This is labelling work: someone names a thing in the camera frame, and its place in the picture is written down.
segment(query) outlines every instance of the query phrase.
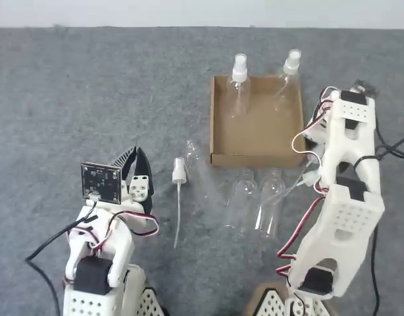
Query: white robotic arm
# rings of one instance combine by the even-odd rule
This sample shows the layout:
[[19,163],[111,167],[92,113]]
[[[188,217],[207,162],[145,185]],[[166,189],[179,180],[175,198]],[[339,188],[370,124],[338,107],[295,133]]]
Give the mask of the white robotic arm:
[[[134,251],[131,231],[150,236],[159,229],[157,220],[149,215],[151,171],[140,150],[129,151],[113,167],[82,166],[84,196],[89,199],[78,215],[86,220],[68,233],[64,316],[131,316],[149,309],[154,316],[164,315],[154,291],[145,288],[143,269],[129,264]],[[130,168],[135,156],[135,175],[127,186],[128,170],[122,175],[121,169]],[[155,228],[140,233],[148,220]]]
[[293,292],[318,300],[345,293],[384,212],[377,160],[365,159],[356,166],[358,180],[337,176],[341,162],[356,165],[361,157],[374,155],[374,100],[354,91],[337,94],[326,115],[318,171],[319,186],[327,189],[324,205],[288,271]]
[[[278,257],[290,264],[277,268],[286,278],[289,296],[268,288],[254,315],[329,316],[322,300],[344,295],[365,260],[368,241],[384,212],[380,195],[379,164],[375,156],[374,98],[357,84],[350,91],[327,87],[304,135],[316,147],[310,151],[317,171],[308,172],[304,183],[321,196],[304,214]],[[340,176],[341,163],[354,166],[356,179]],[[322,210],[296,254],[286,251],[297,238],[316,205]]]

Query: open cardboard tray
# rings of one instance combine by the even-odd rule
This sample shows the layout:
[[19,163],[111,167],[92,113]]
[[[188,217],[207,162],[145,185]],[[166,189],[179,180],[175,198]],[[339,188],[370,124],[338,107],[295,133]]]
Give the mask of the open cardboard tray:
[[[246,115],[230,117],[226,100],[227,76],[215,76],[211,87],[210,162],[222,167],[296,167],[302,157],[291,149],[293,137],[303,129],[298,85],[286,88],[285,97],[274,76],[250,77],[251,104]],[[305,149],[303,137],[295,148]]]

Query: spray nozzle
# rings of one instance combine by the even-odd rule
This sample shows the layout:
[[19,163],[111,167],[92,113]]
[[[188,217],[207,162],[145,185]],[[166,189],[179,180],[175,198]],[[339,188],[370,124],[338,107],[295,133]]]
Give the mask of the spray nozzle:
[[247,79],[247,56],[244,54],[237,54],[234,58],[234,67],[232,79],[235,82],[245,82]]
[[301,52],[298,49],[292,49],[288,53],[288,58],[284,64],[284,72],[289,75],[297,74],[299,71]]

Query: clear plastic bottle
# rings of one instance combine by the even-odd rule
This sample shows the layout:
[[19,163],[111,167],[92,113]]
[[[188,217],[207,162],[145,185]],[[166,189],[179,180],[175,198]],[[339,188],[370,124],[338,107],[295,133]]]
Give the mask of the clear plastic bottle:
[[247,57],[237,54],[234,58],[234,67],[227,80],[227,104],[230,107],[230,116],[238,117],[247,113],[250,106],[251,84],[247,76]]
[[255,229],[269,238],[276,238],[277,228],[280,224],[282,202],[286,193],[286,184],[282,180],[282,172],[273,168],[263,184],[261,204],[257,212]]
[[209,203],[210,207],[218,209],[224,207],[224,198],[206,158],[201,154],[199,146],[193,140],[186,142],[186,157],[184,159],[189,186],[193,188],[200,204]]
[[241,232],[253,230],[259,208],[259,188],[253,171],[245,169],[235,182],[225,210],[225,226]]
[[279,78],[279,83],[276,85],[277,90],[274,93],[275,97],[285,97],[288,88],[294,84],[299,84],[300,58],[301,52],[298,49],[292,49],[288,53],[284,66],[281,71],[276,74]]

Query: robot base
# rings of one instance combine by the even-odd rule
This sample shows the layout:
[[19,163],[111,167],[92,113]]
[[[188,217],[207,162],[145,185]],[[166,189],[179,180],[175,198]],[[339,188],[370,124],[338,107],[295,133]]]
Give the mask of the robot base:
[[64,289],[64,316],[168,316],[158,304],[152,288],[145,287],[145,273],[129,265],[124,286],[112,288],[106,295]]
[[[338,316],[329,302],[305,299],[305,316]],[[289,297],[283,282],[263,283],[257,287],[246,307],[245,316],[301,316],[303,304]]]

